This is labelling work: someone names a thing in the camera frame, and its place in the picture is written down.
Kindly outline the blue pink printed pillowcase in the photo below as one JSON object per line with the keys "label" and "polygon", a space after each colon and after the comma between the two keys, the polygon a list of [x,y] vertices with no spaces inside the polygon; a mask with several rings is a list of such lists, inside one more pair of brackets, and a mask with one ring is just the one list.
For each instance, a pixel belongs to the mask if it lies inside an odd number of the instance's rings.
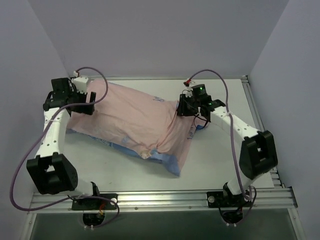
{"label": "blue pink printed pillowcase", "polygon": [[178,116],[179,102],[121,86],[92,81],[88,92],[97,98],[94,113],[71,114],[67,133],[80,133],[126,155],[159,163],[180,176],[197,130],[205,121],[194,116]]}

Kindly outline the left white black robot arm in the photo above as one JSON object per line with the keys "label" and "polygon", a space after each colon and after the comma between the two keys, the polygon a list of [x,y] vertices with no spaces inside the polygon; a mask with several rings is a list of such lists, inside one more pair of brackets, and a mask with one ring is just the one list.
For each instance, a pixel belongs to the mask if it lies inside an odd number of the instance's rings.
{"label": "left white black robot arm", "polygon": [[90,210],[100,206],[99,189],[94,182],[78,176],[76,168],[63,154],[67,125],[72,113],[92,115],[96,93],[87,93],[89,78],[56,78],[52,91],[43,104],[44,136],[35,157],[26,162],[26,169],[40,194],[84,196],[83,204]]}

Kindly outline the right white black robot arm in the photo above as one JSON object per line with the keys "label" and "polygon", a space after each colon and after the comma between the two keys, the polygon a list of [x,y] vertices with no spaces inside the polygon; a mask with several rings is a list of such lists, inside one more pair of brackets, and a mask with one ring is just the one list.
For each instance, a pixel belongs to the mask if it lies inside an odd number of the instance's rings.
{"label": "right white black robot arm", "polygon": [[237,117],[228,103],[213,100],[210,95],[200,98],[180,94],[177,115],[199,117],[205,124],[213,123],[230,136],[235,177],[228,181],[222,193],[223,203],[234,206],[240,195],[246,197],[246,190],[263,174],[278,165],[273,134],[260,131]]}

